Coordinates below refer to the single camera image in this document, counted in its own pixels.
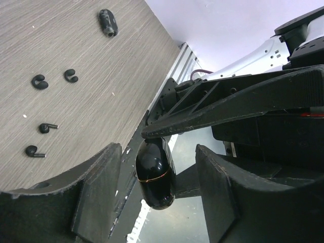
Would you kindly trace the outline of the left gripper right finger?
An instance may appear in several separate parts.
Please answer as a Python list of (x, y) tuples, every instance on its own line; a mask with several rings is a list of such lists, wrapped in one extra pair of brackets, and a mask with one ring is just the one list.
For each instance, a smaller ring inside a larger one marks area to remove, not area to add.
[(323, 242), (323, 173), (197, 145), (210, 242)]

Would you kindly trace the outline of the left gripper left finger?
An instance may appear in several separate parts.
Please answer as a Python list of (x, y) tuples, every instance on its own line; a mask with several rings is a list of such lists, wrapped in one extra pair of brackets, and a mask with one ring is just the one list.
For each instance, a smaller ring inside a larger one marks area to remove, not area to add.
[(29, 189), (1, 192), (1, 242), (108, 242), (122, 147)]

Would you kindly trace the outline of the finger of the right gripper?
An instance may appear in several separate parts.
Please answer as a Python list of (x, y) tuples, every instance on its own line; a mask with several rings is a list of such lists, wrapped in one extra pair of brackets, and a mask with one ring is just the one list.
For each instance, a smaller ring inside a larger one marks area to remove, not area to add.
[(271, 111), (323, 106), (323, 65), (198, 81), (141, 135), (152, 139)]

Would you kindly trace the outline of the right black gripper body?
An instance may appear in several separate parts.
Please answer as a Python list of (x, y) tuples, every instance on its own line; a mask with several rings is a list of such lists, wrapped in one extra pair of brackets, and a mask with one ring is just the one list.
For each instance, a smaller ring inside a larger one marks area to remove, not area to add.
[(270, 112), (212, 126), (237, 157), (323, 172), (323, 108)]

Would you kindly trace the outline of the glossy black charging case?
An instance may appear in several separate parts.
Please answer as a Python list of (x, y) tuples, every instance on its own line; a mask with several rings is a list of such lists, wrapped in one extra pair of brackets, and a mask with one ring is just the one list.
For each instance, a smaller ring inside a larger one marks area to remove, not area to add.
[(170, 147), (164, 138), (145, 139), (140, 144), (136, 174), (148, 206), (163, 210), (173, 203), (176, 171)]

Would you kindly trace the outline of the dusty black oval case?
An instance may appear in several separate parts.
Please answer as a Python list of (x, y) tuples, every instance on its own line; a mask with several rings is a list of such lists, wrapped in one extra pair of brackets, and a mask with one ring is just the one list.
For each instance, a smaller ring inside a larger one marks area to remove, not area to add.
[(114, 14), (108, 9), (99, 11), (99, 23), (103, 33), (107, 37), (115, 37), (118, 34), (118, 25)]

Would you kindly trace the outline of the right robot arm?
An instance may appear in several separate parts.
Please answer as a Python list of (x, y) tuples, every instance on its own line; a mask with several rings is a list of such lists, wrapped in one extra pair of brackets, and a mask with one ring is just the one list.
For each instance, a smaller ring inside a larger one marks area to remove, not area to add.
[(275, 30), (259, 48), (162, 95), (144, 138), (211, 127), (240, 158), (323, 171), (323, 8)]

